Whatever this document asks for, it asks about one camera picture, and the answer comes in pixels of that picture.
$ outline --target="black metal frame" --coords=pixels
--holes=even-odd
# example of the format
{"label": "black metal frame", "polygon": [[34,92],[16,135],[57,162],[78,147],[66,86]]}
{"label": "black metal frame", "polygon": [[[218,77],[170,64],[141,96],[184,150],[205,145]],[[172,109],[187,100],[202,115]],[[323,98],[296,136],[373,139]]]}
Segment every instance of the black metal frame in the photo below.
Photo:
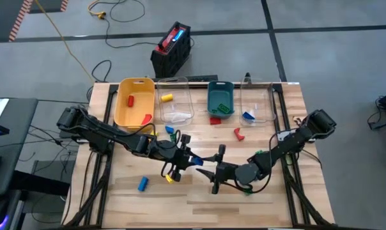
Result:
{"label": "black metal frame", "polygon": [[[192,86],[191,88],[202,88],[202,89],[207,88],[207,84],[192,84],[191,86]],[[239,88],[239,87],[240,87],[239,84],[235,84],[235,88]],[[114,95],[116,94],[117,90],[118,90],[117,84],[111,84],[109,86],[109,94],[108,94],[107,104],[106,104],[105,114],[104,114],[104,123],[108,123],[108,121],[109,121],[109,115],[111,113],[112,101],[113,101]],[[278,94],[280,107],[281,107],[281,111],[282,111],[282,116],[283,116],[283,120],[284,120],[284,127],[286,130],[289,130],[291,127],[290,127],[290,122],[288,119],[288,113],[286,110],[284,93],[282,91],[282,85],[281,84],[273,84],[272,90],[273,90],[273,93]],[[273,105],[272,109],[273,109],[274,113],[277,114],[277,106],[275,103],[274,94],[272,95],[272,102],[273,102],[272,103],[272,105]],[[274,120],[274,126],[275,126],[276,132],[281,131],[278,116],[276,116],[276,118]],[[293,171],[295,173],[296,183],[300,187],[300,189],[303,191],[302,180],[301,180],[301,176],[300,176],[300,170],[299,170],[298,163],[295,160],[295,156],[292,156],[292,161],[293,161],[292,166],[293,166]],[[112,163],[112,161],[107,159],[105,166],[111,167],[111,163]],[[102,155],[97,155],[96,161],[95,161],[95,166],[94,166],[94,171],[93,171],[93,177],[92,177],[90,192],[92,192],[97,186],[101,165],[102,165]],[[281,166],[282,166],[282,172],[284,174],[285,173],[284,168],[288,168],[288,164],[285,160],[281,160]],[[289,205],[289,214],[291,216],[291,223],[293,226],[297,226],[299,223],[298,223],[298,219],[297,219],[297,211],[295,208],[294,197],[293,197],[293,193],[291,190],[291,186],[288,183],[288,181],[284,180],[284,182],[285,182],[285,188],[286,188],[286,196],[287,196],[288,205]],[[97,214],[97,219],[96,219],[96,226],[102,226],[107,189],[108,189],[108,184],[105,184],[101,190],[100,202],[99,202],[99,206],[98,206],[98,214]],[[311,222],[309,220],[309,214],[308,214],[305,206],[301,205],[301,209],[302,209],[302,214],[303,214],[303,218],[304,218],[304,224],[307,224],[307,225],[311,224]],[[95,225],[90,225],[91,212],[92,212],[92,205],[86,213],[86,218],[85,218],[85,222],[84,222],[83,227],[95,226]]]}

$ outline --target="orange bin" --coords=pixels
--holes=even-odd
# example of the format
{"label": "orange bin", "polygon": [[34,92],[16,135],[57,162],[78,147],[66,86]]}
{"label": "orange bin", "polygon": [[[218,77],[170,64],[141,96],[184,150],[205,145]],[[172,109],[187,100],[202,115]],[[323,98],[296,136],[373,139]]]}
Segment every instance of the orange bin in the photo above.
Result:
{"label": "orange bin", "polygon": [[[128,106],[129,96],[134,97],[133,106]],[[118,98],[115,108],[115,123],[127,129],[136,131],[143,125],[146,115],[151,119],[145,124],[153,122],[155,113],[155,83],[149,78],[129,78],[119,84]]]}

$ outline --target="wooden tabletop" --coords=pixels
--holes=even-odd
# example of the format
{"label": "wooden tabletop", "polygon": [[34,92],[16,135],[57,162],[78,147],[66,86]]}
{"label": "wooden tabletop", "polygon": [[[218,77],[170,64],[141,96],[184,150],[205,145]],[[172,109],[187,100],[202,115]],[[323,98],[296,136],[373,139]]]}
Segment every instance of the wooden tabletop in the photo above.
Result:
{"label": "wooden tabletop", "polygon": [[[305,117],[304,99],[299,84],[282,84],[286,108],[292,128],[297,125],[292,117]],[[108,83],[97,83],[93,88],[89,113],[103,120],[108,97]],[[235,164],[245,164],[247,158],[257,150],[268,150],[268,140],[275,133],[273,122],[266,122],[257,127],[244,127],[239,122],[240,90],[235,89],[235,113],[221,125],[210,125],[206,111],[207,89],[190,89],[195,115],[192,123],[180,128],[183,134],[191,135],[188,146],[192,152],[209,157],[217,152],[220,144],[226,145],[224,161]],[[284,130],[279,103],[277,103],[281,130]],[[114,114],[114,103],[111,111],[111,123]],[[155,124],[159,132],[158,139],[169,139],[160,120],[159,106],[155,105]],[[241,127],[240,134],[245,139],[238,142],[233,130]],[[316,148],[313,144],[305,147],[314,155]],[[72,175],[72,202],[66,222],[79,209],[84,173],[90,151],[84,144],[79,148],[75,169]],[[88,196],[93,173],[95,154],[86,175],[85,197]],[[306,196],[329,222],[334,222],[332,210],[328,200],[327,189],[319,163],[307,155],[300,154],[298,160],[300,173]],[[211,194],[212,184],[209,179],[194,168],[181,171],[179,183],[168,184],[160,176],[163,162],[136,157],[116,144],[114,149],[111,177],[104,212],[102,227],[289,227],[291,226],[290,212],[281,164],[278,162],[272,169],[271,181],[258,194],[246,196],[243,192],[221,185],[219,194]],[[205,162],[203,169],[215,170],[215,164]],[[144,192],[137,190],[143,176],[149,178]],[[259,181],[254,189],[261,187],[266,180]],[[294,194],[298,219],[302,221],[299,201]],[[94,205],[91,223],[97,217]]]}

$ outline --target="teal bin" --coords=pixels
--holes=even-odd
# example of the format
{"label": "teal bin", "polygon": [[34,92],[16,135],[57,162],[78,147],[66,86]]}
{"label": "teal bin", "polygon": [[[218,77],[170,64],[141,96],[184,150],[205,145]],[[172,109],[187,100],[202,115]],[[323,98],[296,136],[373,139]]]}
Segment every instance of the teal bin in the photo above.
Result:
{"label": "teal bin", "polygon": [[[231,82],[212,81],[207,88],[207,111],[213,118],[227,119],[234,113],[233,90],[234,84]],[[219,109],[223,104],[229,112],[226,114]]]}

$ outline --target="blue block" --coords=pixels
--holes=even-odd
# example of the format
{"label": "blue block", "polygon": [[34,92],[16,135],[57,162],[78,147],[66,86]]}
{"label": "blue block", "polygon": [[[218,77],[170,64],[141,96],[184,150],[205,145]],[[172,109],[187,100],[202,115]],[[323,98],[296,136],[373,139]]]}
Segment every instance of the blue block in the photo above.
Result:
{"label": "blue block", "polygon": [[200,165],[200,166],[203,166],[203,160],[201,160],[200,158],[197,158],[197,157],[194,157],[192,159],[192,162],[196,165]]}
{"label": "blue block", "polygon": [[255,117],[251,116],[251,114],[249,114],[248,112],[244,112],[243,113],[243,118],[245,118],[245,119],[255,119]]}
{"label": "blue block", "polygon": [[144,189],[146,188],[146,186],[148,185],[148,181],[149,181],[149,179],[147,177],[145,177],[145,176],[142,177],[141,183],[139,184],[137,189],[139,191],[143,192]]}
{"label": "blue block", "polygon": [[172,128],[172,127],[169,127],[169,126],[165,126],[165,129],[166,129],[166,132],[168,133],[168,134],[173,134],[173,132],[174,132],[174,128]]}

